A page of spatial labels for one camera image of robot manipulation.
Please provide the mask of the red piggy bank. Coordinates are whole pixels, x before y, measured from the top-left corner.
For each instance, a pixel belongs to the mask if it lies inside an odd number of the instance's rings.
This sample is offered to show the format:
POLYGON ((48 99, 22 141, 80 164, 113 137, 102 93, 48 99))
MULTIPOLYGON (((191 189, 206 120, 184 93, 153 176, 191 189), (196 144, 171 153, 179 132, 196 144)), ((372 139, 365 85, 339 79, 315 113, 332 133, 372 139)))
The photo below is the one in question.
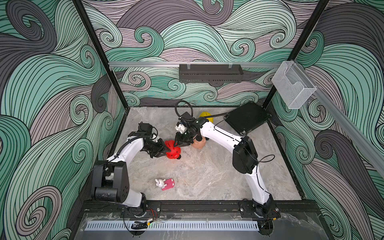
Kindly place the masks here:
POLYGON ((177 160, 181 158, 181 148, 178 146, 175 146, 174 140, 165 141, 165 145, 168 148, 168 151, 166 152, 167 158, 177 159, 177 160))

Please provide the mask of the peach piggy bank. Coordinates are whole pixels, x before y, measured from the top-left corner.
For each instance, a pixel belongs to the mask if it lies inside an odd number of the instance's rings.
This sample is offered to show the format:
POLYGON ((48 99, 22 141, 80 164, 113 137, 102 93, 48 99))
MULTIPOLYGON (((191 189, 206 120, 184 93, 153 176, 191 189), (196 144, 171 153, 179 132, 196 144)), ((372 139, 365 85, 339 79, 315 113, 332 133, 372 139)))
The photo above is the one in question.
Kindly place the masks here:
POLYGON ((202 136, 196 136, 191 146, 195 149, 201 150, 206 145, 206 138, 202 136))

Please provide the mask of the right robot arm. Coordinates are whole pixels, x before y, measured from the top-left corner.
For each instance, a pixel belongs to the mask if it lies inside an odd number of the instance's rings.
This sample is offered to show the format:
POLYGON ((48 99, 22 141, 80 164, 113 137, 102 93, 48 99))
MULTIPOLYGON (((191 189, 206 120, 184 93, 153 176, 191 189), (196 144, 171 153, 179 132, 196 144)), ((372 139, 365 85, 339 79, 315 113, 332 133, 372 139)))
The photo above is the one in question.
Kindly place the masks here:
POLYGON ((260 174, 258 154, 251 138, 231 134, 205 117, 194 118, 186 113, 179 116, 176 125, 175 145, 185 147, 208 138, 227 149, 233 156, 232 165, 239 173, 244 174, 251 189, 255 213, 264 219, 277 218, 275 201, 266 189, 260 174))

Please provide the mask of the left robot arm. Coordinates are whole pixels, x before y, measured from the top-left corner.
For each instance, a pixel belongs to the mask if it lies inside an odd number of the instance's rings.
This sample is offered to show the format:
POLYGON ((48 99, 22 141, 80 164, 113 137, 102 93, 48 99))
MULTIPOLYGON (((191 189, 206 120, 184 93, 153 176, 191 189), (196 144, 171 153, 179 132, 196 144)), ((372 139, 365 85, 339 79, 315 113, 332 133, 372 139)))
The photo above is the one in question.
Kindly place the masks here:
POLYGON ((145 194, 130 188, 128 167, 135 156, 146 152, 150 158, 160 158, 170 149, 156 128, 148 123, 139 123, 138 130, 128 135, 127 141, 104 163, 98 161, 92 168, 91 197, 95 201, 120 204, 139 212, 147 210, 145 194))

